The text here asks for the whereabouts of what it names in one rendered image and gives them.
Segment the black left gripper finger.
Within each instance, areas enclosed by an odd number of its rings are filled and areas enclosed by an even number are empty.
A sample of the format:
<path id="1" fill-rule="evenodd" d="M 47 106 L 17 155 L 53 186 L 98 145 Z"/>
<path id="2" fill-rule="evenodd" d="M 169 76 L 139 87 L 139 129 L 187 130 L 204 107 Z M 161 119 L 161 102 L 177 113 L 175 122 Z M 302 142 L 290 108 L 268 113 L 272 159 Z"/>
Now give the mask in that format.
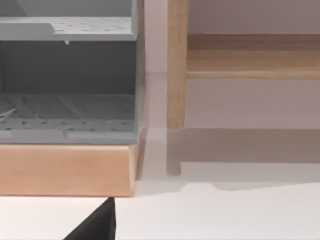
<path id="1" fill-rule="evenodd" d="M 63 240 L 115 240 L 115 198 L 107 198 Z"/>

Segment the pale wooden drawer front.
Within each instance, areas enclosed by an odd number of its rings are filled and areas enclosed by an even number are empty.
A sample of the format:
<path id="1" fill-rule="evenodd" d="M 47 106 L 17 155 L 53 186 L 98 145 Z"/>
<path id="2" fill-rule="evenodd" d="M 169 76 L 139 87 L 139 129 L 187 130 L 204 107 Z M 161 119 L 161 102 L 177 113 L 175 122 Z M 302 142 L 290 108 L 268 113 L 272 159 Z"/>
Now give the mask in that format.
<path id="1" fill-rule="evenodd" d="M 137 145 L 0 145 L 0 195 L 129 197 Z"/>

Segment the grey pierced drawer inside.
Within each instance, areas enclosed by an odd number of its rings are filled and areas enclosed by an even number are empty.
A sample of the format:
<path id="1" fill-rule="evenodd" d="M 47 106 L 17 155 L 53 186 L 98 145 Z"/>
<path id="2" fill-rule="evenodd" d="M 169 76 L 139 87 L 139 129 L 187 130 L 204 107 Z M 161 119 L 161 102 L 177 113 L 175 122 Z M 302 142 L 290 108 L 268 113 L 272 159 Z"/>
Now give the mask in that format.
<path id="1" fill-rule="evenodd" d="M 135 97 L 0 94 L 0 144 L 131 145 Z"/>

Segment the wooden cupboard with grey inside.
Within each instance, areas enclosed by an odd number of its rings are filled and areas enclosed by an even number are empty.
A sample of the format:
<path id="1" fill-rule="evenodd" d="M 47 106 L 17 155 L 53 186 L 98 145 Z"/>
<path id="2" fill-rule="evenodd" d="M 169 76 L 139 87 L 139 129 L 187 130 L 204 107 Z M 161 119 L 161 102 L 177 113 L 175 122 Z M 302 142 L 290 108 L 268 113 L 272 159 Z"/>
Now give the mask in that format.
<path id="1" fill-rule="evenodd" d="M 0 0 L 0 94 L 130 95 L 138 146 L 144 0 Z"/>

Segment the wooden open shelf unit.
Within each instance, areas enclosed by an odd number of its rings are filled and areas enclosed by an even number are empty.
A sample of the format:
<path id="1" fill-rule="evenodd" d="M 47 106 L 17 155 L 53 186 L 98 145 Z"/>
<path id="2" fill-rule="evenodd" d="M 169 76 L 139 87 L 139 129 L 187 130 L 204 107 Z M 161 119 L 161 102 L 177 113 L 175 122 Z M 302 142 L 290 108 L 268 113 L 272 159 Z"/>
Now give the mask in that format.
<path id="1" fill-rule="evenodd" d="M 320 81 L 320 34 L 188 33 L 189 0 L 167 0 L 167 127 L 181 130 L 192 80 Z"/>

